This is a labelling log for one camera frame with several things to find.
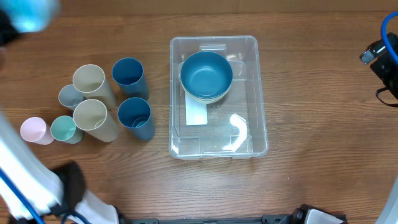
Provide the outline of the small light blue cup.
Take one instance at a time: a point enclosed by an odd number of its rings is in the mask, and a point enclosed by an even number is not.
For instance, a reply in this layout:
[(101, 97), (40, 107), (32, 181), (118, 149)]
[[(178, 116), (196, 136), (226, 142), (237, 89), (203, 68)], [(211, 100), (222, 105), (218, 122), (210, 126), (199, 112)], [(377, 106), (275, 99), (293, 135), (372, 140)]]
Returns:
[(40, 32), (56, 18), (59, 0), (1, 0), (1, 11), (20, 33)]

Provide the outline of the small pink cup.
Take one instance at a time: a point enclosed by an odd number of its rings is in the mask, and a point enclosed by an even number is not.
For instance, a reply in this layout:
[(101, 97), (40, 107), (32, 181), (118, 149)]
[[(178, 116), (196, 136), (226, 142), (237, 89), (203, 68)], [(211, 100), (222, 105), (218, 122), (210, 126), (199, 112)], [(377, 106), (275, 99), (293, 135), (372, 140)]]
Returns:
[(20, 128), (23, 140), (41, 145), (51, 144), (55, 138), (50, 132), (50, 126), (40, 117), (25, 120)]

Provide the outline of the blue bowl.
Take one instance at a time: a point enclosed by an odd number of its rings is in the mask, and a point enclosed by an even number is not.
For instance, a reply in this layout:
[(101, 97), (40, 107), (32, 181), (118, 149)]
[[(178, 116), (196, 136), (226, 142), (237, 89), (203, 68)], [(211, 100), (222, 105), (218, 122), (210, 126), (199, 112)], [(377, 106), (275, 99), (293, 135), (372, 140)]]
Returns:
[(180, 82), (184, 90), (201, 100), (213, 100), (227, 94), (233, 82), (233, 69), (220, 54), (197, 52), (183, 63)]

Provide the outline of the cream bowl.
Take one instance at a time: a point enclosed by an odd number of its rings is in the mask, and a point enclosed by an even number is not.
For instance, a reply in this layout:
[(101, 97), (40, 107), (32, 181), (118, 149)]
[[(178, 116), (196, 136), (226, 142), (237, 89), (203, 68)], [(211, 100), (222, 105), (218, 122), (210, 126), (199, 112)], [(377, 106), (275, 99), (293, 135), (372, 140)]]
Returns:
[(200, 77), (189, 77), (180, 79), (180, 83), (185, 93), (192, 97), (194, 100), (211, 104), (222, 99), (232, 86), (231, 78), (200, 78)]

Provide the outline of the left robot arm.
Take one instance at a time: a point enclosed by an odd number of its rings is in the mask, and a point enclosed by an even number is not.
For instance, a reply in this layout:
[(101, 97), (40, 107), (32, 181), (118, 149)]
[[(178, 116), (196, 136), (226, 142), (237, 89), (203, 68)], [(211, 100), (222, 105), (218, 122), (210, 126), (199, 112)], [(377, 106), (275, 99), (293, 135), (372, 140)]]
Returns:
[(43, 223), (54, 215), (63, 222), (124, 223), (119, 210), (101, 201), (86, 187), (74, 161), (53, 170), (41, 163), (27, 143), (54, 142), (50, 126), (40, 117), (25, 120), (16, 131), (1, 116), (1, 196), (11, 223)]

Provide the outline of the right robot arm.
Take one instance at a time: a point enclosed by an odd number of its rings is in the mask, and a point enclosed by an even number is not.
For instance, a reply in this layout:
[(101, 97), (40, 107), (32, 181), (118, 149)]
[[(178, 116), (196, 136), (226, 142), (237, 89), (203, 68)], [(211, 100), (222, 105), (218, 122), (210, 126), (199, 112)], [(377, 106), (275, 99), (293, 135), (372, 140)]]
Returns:
[[(379, 97), (381, 92), (388, 90), (397, 99), (397, 64), (386, 49), (384, 41), (380, 39), (373, 42), (359, 58), (365, 65), (372, 62), (370, 69), (384, 84), (383, 88), (376, 91), (376, 98), (384, 105), (396, 108), (397, 103), (386, 103)], [(376, 223), (397, 224), (397, 178), (394, 181), (387, 203)]]

